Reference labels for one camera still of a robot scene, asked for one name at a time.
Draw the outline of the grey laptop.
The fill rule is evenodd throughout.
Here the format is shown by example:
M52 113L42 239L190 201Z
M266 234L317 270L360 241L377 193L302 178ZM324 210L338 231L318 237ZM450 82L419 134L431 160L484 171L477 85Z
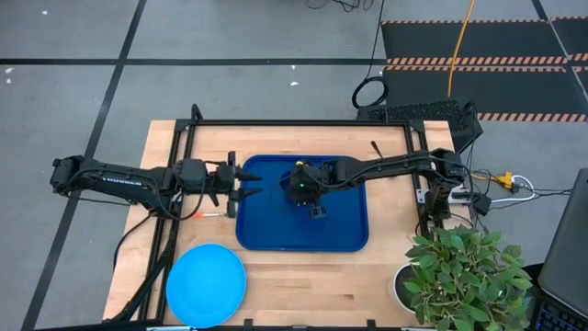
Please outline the grey laptop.
M588 167L575 179L538 283L549 295L588 318Z

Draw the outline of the white plant pot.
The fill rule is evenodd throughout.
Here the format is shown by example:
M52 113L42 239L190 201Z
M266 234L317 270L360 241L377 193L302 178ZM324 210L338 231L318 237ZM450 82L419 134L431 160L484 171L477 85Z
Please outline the white plant pot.
M401 266L394 276L390 279L388 284L388 292L391 298L407 312L415 314L415 310L411 307L411 299L409 291L405 288L404 283L413 276L413 268L411 264Z

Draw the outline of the blue plastic tray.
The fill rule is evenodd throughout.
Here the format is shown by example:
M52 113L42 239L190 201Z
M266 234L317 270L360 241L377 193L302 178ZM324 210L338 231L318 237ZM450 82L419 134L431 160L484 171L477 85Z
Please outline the blue plastic tray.
M330 155L257 154L243 169L261 178L244 181L244 189L260 191L245 198L238 207L236 237L249 250L297 252L356 252L369 237L366 187L328 193L319 204L326 214L311 217L311 208L296 205L285 180L299 160L313 166L330 160Z

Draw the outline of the light blue round plate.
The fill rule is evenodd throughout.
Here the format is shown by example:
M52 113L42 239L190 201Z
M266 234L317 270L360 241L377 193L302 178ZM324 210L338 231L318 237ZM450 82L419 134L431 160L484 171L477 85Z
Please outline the light blue round plate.
M211 328L228 321L246 292L241 259L219 244L197 245L173 265L165 286L170 311L184 325Z

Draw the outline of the black power adapter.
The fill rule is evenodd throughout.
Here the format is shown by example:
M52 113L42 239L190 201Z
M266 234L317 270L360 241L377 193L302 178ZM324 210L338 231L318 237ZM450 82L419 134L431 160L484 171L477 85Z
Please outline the black power adapter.
M492 200L484 194L474 193L470 207L478 214L486 216L490 210Z

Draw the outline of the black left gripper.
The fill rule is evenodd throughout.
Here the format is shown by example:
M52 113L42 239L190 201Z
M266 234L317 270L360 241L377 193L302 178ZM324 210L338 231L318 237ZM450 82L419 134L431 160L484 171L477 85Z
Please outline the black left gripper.
M235 189L235 178L240 181L256 181L262 180L263 178L245 171L239 165L236 166L236 153L234 151L228 152L228 160L226 162L214 162L214 165L217 167L209 174L208 196L213 205L219 207L220 203L217 196L226 195L227 216L229 218L234 218L236 216L237 202L262 191L261 188Z

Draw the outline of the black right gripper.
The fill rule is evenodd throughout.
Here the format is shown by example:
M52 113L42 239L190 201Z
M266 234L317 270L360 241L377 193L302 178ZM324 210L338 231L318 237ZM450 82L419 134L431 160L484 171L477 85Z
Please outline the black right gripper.
M297 205L310 205L318 202L326 193L326 168L323 162L297 161L290 171L288 196ZM312 205L310 216L319 219L326 215L322 205Z

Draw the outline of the yellow plug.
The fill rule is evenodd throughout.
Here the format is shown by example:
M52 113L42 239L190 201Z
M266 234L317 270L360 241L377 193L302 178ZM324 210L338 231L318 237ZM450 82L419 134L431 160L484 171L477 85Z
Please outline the yellow plug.
M513 187L513 173L512 172L505 172L501 176L495 176L492 174L483 175L480 171L474 172L472 176L479 180L490 180L501 187L510 190Z

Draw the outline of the black perforated computer case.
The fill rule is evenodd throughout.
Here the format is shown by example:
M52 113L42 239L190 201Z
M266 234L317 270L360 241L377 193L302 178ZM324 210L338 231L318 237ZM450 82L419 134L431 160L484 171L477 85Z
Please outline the black perforated computer case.
M448 124L454 148L458 153L463 153L483 134L475 105L471 102L461 105L456 100L405 106L363 107L357 111L356 118L379 122L445 121Z

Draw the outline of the black striped floor mat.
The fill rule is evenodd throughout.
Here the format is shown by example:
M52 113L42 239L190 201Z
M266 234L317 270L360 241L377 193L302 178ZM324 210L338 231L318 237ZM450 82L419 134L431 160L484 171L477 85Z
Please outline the black striped floor mat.
M471 101L481 120L588 120L588 17L386 20L388 104Z

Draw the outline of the black aluminium table frame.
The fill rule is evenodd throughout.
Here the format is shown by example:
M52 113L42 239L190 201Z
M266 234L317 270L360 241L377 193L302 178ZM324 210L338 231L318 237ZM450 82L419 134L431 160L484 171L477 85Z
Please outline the black aluminium table frame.
M196 128L192 154L222 160L234 151L239 161L256 154L340 154L371 159L377 153L404 154L401 126L352 120L203 120ZM369 238L355 253L251 251L235 236L227 217L196 218L179 227L176 253L218 243L242 260L246 294L232 325L410 326L414 316L389 296L388 284L407 263L417 224L413 181L409 177L367 183ZM188 207L224 212L191 197Z

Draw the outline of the green leafy plant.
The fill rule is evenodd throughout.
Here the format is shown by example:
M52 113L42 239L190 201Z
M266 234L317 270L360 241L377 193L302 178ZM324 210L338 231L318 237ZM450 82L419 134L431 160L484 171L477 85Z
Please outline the green leafy plant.
M500 232L463 225L417 235L405 253L413 276L404 283L420 325L437 331L524 331L527 291L522 247Z

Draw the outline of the black keyboard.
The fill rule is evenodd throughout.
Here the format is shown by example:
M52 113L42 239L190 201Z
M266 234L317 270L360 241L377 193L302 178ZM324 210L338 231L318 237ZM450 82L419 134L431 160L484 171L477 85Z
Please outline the black keyboard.
M559 302L538 299L531 321L532 331L588 331L588 318Z

